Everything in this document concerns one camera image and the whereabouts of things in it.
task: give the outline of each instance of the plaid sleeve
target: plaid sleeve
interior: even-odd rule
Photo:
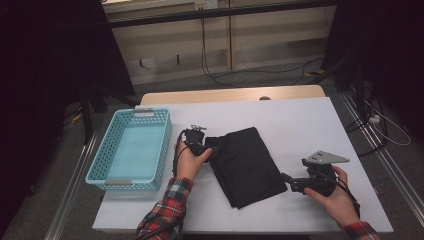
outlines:
[[[185,204],[193,187],[193,182],[186,178],[174,177],[169,180],[163,199],[143,218],[137,227],[136,239],[176,221],[183,220]],[[149,239],[178,239],[182,223],[162,231]]]
[[[347,239],[351,240],[379,240],[380,237],[377,235],[375,230],[367,222],[357,222],[345,227],[342,227],[342,231],[346,235]]]

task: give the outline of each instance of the blue plastic basket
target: blue plastic basket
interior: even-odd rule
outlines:
[[[118,110],[85,181],[102,190],[159,189],[171,128],[167,109]]]

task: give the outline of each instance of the person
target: person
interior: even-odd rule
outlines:
[[[179,239],[185,216],[185,204],[200,172],[203,163],[212,154],[207,149],[196,157],[183,141],[179,142],[180,155],[177,175],[169,180],[163,199],[143,218],[137,227],[135,239]],[[341,183],[347,185],[347,174],[341,168],[333,166]],[[328,197],[306,188],[305,194],[321,204],[325,211],[338,224],[347,239],[380,239],[367,222],[361,222],[352,204],[352,200],[341,188]]]

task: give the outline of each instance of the folded garment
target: folded garment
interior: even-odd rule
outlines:
[[[256,128],[207,137],[205,146],[220,149],[209,163],[231,207],[240,209],[287,191]]]

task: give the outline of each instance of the white power adapter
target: white power adapter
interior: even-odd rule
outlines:
[[[380,115],[374,114],[370,117],[368,120],[370,123],[379,123],[380,122]]]

